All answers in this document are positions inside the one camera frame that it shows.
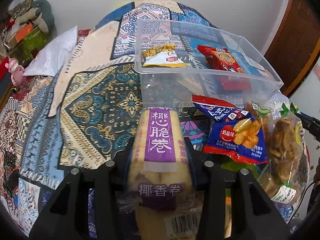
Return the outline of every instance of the orange box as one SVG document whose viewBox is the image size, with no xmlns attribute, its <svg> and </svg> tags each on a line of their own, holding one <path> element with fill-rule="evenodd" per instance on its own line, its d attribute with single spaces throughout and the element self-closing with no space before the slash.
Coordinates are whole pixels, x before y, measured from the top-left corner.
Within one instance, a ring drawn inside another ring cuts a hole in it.
<svg viewBox="0 0 320 240">
<path fill-rule="evenodd" d="M 17 43 L 19 43 L 19 41 L 21 41 L 32 30 L 33 30 L 32 23 L 29 23 L 28 25 L 24 26 L 22 29 L 18 30 L 16 35 L 14 36 Z"/>
</svg>

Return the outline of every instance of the blue snack bag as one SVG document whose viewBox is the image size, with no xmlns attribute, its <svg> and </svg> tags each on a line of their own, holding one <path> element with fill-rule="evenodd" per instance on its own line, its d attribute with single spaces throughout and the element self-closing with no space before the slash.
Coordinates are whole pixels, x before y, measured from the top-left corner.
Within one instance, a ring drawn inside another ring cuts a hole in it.
<svg viewBox="0 0 320 240">
<path fill-rule="evenodd" d="M 223 154 L 248 164 L 268 162 L 261 126 L 250 112 L 216 98 L 192 95 L 192 101 L 215 121 L 204 153 Z"/>
</svg>

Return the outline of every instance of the barcode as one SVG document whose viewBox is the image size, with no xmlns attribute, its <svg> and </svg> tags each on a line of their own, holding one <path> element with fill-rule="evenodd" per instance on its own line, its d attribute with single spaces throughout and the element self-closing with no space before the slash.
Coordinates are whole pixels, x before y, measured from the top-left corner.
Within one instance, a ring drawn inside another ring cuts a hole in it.
<svg viewBox="0 0 320 240">
<path fill-rule="evenodd" d="M 164 219 L 167 236 L 189 235 L 197 233 L 201 212 L 192 212 Z"/>
</svg>

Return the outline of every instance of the green box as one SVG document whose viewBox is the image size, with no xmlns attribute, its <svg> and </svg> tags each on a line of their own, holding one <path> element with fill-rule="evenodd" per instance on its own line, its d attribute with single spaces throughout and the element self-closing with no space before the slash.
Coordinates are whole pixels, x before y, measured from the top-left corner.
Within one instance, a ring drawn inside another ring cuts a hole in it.
<svg viewBox="0 0 320 240">
<path fill-rule="evenodd" d="M 9 55 L 15 57 L 20 65 L 27 67 L 38 52 L 48 44 L 49 39 L 49 34 L 43 33 L 36 27 L 9 52 Z"/>
</svg>

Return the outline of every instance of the white pillow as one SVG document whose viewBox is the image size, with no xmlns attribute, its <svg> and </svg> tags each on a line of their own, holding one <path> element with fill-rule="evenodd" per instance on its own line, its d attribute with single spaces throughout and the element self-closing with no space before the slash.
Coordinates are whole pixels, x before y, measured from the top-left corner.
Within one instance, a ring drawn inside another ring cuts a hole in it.
<svg viewBox="0 0 320 240">
<path fill-rule="evenodd" d="M 31 61 L 24 72 L 24 76 L 52 76 L 69 59 L 77 44 L 77 26 L 56 37 Z"/>
</svg>

